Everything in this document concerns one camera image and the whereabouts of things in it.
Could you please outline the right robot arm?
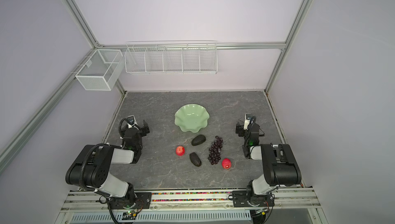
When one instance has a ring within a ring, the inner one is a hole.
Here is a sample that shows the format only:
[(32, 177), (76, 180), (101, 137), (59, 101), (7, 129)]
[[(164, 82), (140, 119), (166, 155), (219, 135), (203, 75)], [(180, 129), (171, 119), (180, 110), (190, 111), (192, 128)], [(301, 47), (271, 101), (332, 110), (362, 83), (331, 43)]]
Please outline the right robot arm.
[(288, 144), (260, 144), (259, 138), (264, 134), (253, 120), (249, 125), (237, 122), (236, 134), (244, 139), (245, 158), (261, 161), (263, 174), (251, 180), (244, 192), (233, 192), (234, 196), (240, 197), (235, 205), (272, 207), (275, 190), (301, 184), (301, 171)]

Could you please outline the dark avocado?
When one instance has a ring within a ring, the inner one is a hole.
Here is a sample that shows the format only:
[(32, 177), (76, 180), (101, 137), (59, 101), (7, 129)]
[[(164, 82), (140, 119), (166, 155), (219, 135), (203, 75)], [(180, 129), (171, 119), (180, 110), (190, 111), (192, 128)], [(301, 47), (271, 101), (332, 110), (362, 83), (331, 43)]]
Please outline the dark avocado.
[(205, 141), (206, 141), (206, 137), (204, 135), (198, 135), (195, 138), (193, 138), (191, 145), (198, 146), (204, 143)]
[(199, 158), (199, 156), (197, 155), (197, 153), (191, 153), (189, 154), (189, 158), (191, 163), (196, 166), (196, 167), (200, 167), (202, 165), (202, 161)]

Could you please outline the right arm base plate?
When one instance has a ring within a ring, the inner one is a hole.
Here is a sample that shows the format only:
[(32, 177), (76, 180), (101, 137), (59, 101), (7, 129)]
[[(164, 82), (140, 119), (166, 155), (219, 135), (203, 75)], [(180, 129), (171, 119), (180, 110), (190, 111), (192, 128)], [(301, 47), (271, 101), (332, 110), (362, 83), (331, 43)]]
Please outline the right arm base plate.
[(233, 206), (237, 208), (246, 207), (273, 207), (274, 195), (256, 195), (249, 193), (246, 190), (243, 191), (232, 191), (229, 199), (232, 200)]

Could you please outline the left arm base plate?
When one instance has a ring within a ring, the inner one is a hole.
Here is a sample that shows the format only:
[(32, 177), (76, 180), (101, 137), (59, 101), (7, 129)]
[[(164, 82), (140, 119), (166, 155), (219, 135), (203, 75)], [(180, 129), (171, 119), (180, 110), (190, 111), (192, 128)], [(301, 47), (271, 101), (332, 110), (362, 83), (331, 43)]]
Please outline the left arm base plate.
[(131, 199), (111, 198), (110, 207), (113, 210), (148, 209), (152, 198), (151, 192), (136, 192)]

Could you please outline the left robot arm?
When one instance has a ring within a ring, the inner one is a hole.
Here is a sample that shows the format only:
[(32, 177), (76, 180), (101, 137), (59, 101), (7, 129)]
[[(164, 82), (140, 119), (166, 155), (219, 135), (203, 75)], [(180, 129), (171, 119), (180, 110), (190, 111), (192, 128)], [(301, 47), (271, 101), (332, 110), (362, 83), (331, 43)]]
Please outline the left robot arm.
[(120, 146), (108, 143), (86, 145), (68, 169), (65, 181), (85, 191), (105, 197), (112, 207), (131, 209), (138, 201), (131, 183), (110, 173), (112, 164), (136, 164), (143, 150), (143, 137), (150, 133), (143, 121), (138, 125), (134, 116), (121, 119), (118, 133)]

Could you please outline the dark avocado front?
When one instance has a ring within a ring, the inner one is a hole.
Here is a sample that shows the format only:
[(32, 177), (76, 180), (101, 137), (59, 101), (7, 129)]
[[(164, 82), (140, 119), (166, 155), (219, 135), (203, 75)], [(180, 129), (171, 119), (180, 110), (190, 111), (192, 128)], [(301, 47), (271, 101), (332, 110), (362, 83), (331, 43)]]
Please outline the dark avocado front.
[(191, 163), (196, 166), (196, 167), (200, 167), (202, 165), (202, 161), (199, 158), (199, 156), (197, 155), (197, 153), (191, 153), (189, 154), (189, 158)]

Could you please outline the red apple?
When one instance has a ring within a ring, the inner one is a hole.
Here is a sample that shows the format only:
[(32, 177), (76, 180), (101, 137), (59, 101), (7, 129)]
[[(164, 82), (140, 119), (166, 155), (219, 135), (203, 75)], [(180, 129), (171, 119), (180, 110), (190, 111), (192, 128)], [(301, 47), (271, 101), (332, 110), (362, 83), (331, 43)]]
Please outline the red apple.
[(178, 155), (178, 156), (183, 156), (184, 154), (185, 154), (185, 148), (183, 147), (183, 146), (178, 146), (177, 148), (176, 148), (176, 154)]
[(224, 169), (230, 169), (231, 168), (231, 161), (228, 158), (225, 158), (222, 160), (222, 167)]

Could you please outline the dark purple grape bunch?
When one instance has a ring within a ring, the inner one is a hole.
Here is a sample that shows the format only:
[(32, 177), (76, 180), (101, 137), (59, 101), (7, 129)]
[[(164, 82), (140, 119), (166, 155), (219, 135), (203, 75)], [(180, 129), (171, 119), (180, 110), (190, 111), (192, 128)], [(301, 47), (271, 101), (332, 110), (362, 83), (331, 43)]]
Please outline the dark purple grape bunch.
[(215, 136), (215, 141), (211, 143), (209, 148), (208, 160), (211, 165), (218, 164), (221, 160), (221, 151), (223, 147), (223, 139), (219, 136)]

